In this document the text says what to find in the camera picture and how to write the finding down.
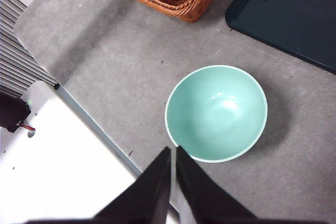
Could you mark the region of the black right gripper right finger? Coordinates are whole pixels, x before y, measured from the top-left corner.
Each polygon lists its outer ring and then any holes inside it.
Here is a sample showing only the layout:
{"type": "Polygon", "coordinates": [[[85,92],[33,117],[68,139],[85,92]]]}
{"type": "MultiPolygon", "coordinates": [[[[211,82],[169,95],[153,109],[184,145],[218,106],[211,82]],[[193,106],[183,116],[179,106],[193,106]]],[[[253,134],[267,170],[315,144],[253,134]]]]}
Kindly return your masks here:
{"type": "Polygon", "coordinates": [[[218,186],[181,146],[176,148],[176,178],[197,223],[318,223],[258,218],[218,186]]]}

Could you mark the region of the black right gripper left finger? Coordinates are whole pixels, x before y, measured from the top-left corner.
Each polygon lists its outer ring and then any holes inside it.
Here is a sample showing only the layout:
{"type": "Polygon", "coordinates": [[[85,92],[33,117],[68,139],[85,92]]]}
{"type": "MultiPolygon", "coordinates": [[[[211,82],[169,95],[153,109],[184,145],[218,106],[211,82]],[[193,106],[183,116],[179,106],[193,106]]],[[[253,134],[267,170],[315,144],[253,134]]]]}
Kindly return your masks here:
{"type": "Polygon", "coordinates": [[[88,219],[28,223],[166,223],[171,192],[171,150],[166,147],[123,193],[88,219]]]}

